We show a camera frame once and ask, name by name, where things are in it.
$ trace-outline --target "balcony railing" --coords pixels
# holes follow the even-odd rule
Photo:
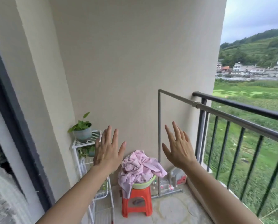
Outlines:
[[[258,158],[258,155],[259,155],[260,148],[261,148],[261,145],[263,143],[264,137],[270,138],[270,139],[278,142],[278,132],[274,131],[272,129],[263,127],[261,125],[255,124],[253,122],[244,120],[242,118],[236,117],[234,115],[230,115],[230,114],[225,113],[223,111],[219,111],[217,109],[211,108],[211,107],[206,105],[207,100],[215,101],[215,102],[227,105],[227,106],[231,106],[231,107],[234,107],[234,108],[237,108],[237,109],[240,109],[240,110],[244,110],[244,111],[247,111],[247,112],[250,112],[250,113],[257,114],[257,115],[261,115],[263,117],[268,117],[268,118],[274,119],[274,120],[278,120],[278,112],[263,109],[263,108],[260,108],[260,107],[255,107],[255,106],[252,106],[252,105],[238,103],[238,102],[235,102],[235,101],[215,97],[215,96],[204,94],[204,93],[201,93],[201,92],[194,92],[193,93],[193,96],[201,98],[201,102],[196,102],[196,101],[192,101],[192,100],[186,99],[184,97],[181,97],[181,96],[178,96],[178,95],[175,95],[175,94],[172,94],[172,93],[169,93],[167,91],[164,91],[164,90],[160,89],[160,90],[158,90],[159,149],[160,149],[160,143],[161,143],[161,141],[160,141],[161,140],[160,139],[160,127],[161,127],[161,122],[160,122],[160,114],[161,114],[160,94],[161,93],[166,94],[170,97],[173,97],[173,98],[178,99],[182,102],[185,102],[189,105],[192,105],[195,108],[200,109],[198,134],[197,134],[196,150],[195,150],[196,158],[197,158],[197,160],[199,161],[200,164],[202,164],[202,162],[203,162],[203,153],[204,153],[205,142],[206,142],[206,132],[207,132],[209,114],[212,114],[212,115],[215,116],[215,123],[214,123],[214,127],[213,127],[212,140],[211,140],[211,143],[210,143],[210,150],[209,150],[209,154],[208,154],[208,163],[207,163],[207,171],[208,172],[210,170],[210,165],[211,165],[212,151],[213,151],[213,147],[214,147],[214,143],[215,143],[218,120],[219,119],[224,119],[224,120],[227,121],[226,128],[225,128],[225,133],[224,133],[224,138],[223,138],[223,143],[222,143],[222,148],[221,148],[221,152],[220,152],[220,155],[219,155],[219,162],[218,162],[218,166],[216,167],[216,175],[215,175],[216,179],[218,179],[219,172],[220,172],[220,169],[221,169],[221,163],[223,161],[224,151],[225,151],[226,144],[227,144],[226,142],[227,142],[227,137],[228,137],[228,134],[229,134],[230,124],[235,123],[235,124],[237,124],[241,127],[240,135],[239,135],[239,138],[238,138],[238,143],[236,144],[236,150],[235,150],[235,153],[234,153],[233,162],[232,162],[232,165],[231,165],[230,173],[229,173],[227,184],[226,184],[227,189],[229,189],[229,186],[230,186],[233,174],[234,174],[235,165],[237,163],[237,159],[238,159],[238,155],[239,155],[240,148],[241,148],[241,145],[242,145],[245,130],[248,129],[250,131],[253,131],[253,132],[256,132],[256,133],[259,134],[258,142],[257,142],[256,148],[255,148],[255,151],[254,151],[254,154],[253,154],[253,158],[252,158],[252,161],[251,161],[248,173],[247,173],[247,177],[246,177],[244,185],[243,185],[243,189],[242,189],[240,195],[236,195],[239,198],[239,200],[242,201],[242,199],[245,195],[245,192],[246,192],[246,188],[247,188],[248,183],[250,181],[250,177],[252,175],[256,160]],[[269,193],[270,193],[270,191],[273,187],[273,184],[275,183],[277,174],[278,174],[278,161],[277,161],[276,166],[273,170],[272,176],[269,180],[269,183],[268,183],[267,188],[264,192],[264,195],[263,195],[263,197],[260,201],[260,205],[259,205],[259,207],[256,211],[257,217],[260,216],[260,213],[261,213],[261,211],[264,207],[264,204],[265,204],[265,202],[268,198],[268,195],[269,195]]]

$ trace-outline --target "village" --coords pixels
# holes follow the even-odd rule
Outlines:
[[[261,68],[256,65],[236,63],[233,68],[222,66],[223,59],[217,62],[216,78],[236,78],[241,80],[273,79],[278,80],[278,61],[274,67]]]

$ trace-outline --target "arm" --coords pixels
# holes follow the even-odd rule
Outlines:
[[[262,224],[256,215],[197,162],[187,134],[175,122],[172,124],[175,139],[165,125],[171,151],[165,144],[162,144],[163,151],[168,160],[176,167],[181,168],[189,177],[210,210],[214,222],[217,224]]]
[[[108,175],[120,165],[126,142],[118,149],[118,130],[111,143],[111,126],[96,140],[94,166],[36,224],[79,224],[96,192]]]

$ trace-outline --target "black door frame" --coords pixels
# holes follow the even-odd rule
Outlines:
[[[0,112],[46,212],[55,199],[1,56]]]

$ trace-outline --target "hand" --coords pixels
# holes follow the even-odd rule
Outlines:
[[[126,141],[118,149],[118,129],[115,129],[111,143],[111,130],[111,126],[104,130],[101,142],[99,138],[96,139],[95,156],[93,158],[93,164],[106,167],[109,174],[117,170],[126,150]]]
[[[169,151],[169,149],[164,143],[162,144],[162,147],[167,159],[174,166],[183,169],[186,165],[190,165],[197,162],[197,159],[195,157],[191,141],[186,132],[182,131],[175,124],[175,122],[172,122],[172,125],[174,128],[175,139],[167,125],[165,125],[165,129],[170,142],[171,151]]]

